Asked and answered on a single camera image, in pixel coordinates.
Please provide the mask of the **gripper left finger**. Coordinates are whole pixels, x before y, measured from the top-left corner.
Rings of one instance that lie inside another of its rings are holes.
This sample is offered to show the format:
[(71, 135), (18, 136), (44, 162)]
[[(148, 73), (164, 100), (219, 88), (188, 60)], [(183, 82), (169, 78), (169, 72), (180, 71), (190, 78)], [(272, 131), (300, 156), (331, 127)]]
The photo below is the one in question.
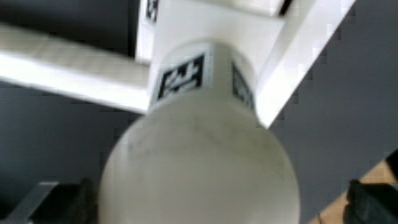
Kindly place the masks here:
[(92, 181), (39, 182), (0, 224), (98, 224)]

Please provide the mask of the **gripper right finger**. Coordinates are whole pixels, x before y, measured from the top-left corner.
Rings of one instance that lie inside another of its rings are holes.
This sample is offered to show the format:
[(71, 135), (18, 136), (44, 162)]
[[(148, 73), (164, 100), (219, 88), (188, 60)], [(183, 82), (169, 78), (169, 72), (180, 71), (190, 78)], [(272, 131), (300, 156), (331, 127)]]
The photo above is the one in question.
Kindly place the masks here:
[(350, 182), (345, 224), (398, 224), (398, 183)]

